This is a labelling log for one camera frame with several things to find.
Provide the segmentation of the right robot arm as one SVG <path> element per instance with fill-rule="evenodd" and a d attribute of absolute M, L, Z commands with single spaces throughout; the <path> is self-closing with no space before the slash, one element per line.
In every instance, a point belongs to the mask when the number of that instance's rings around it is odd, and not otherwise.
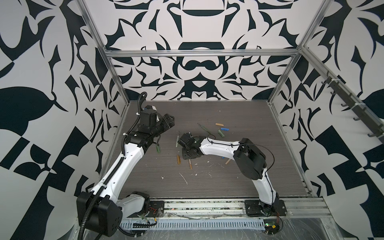
<path fill-rule="evenodd" d="M 191 160 L 204 155 L 228 158 L 236 162 L 240 172 L 252 180 L 259 196 L 259 208 L 251 216 L 276 216 L 279 214 L 279 195 L 269 178 L 265 154 L 247 138 L 227 142 L 204 136 L 183 134 L 178 144 L 182 147 L 183 159 Z"/>

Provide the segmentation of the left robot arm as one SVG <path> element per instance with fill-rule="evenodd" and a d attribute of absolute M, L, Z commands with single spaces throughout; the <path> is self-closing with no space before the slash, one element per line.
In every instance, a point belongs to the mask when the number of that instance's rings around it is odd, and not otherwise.
<path fill-rule="evenodd" d="M 154 139 L 174 125 L 175 117 L 159 114 L 154 106 L 139 107 L 136 121 L 123 134 L 122 150 L 116 161 L 90 192 L 81 192 L 77 198 L 79 240 L 84 238 L 86 230 L 98 233 L 97 239 L 111 237 L 123 219 L 147 214 L 149 195 L 133 192 L 124 199 L 119 199 L 119 195 L 136 164 L 155 143 Z"/>

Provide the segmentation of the light green pen cap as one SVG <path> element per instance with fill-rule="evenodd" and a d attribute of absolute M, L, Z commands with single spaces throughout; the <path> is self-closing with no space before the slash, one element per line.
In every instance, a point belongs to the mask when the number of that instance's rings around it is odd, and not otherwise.
<path fill-rule="evenodd" d="M 222 138 L 225 137 L 225 135 L 223 134 L 223 132 L 222 132 L 221 130 L 218 130 L 218 133 L 219 133 L 219 135 L 220 135 Z"/>

